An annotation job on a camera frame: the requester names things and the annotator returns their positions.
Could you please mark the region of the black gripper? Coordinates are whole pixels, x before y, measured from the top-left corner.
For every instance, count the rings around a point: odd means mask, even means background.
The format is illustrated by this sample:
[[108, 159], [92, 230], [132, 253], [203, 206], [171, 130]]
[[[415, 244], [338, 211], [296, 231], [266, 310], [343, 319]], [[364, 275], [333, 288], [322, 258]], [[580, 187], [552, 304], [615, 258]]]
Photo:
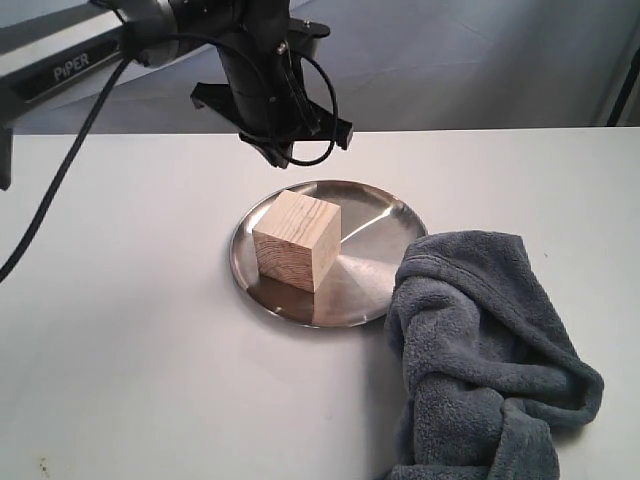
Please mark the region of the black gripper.
[[269, 75], [262, 83], [255, 74], [226, 76], [245, 141], [272, 166], [285, 168], [297, 141], [320, 132], [320, 119], [296, 78]]

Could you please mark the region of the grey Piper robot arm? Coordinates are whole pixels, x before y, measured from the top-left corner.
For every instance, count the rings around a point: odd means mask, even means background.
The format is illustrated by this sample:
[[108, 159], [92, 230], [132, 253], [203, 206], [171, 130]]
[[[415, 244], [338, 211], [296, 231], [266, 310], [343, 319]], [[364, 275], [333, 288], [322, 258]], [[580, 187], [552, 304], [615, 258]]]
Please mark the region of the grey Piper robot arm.
[[159, 68], [214, 46], [227, 78], [192, 98], [234, 124], [274, 166], [296, 141], [326, 140], [326, 111], [304, 89], [300, 61], [328, 26], [295, 19], [287, 1], [89, 1], [1, 30], [1, 187], [11, 184], [14, 124], [127, 59]]

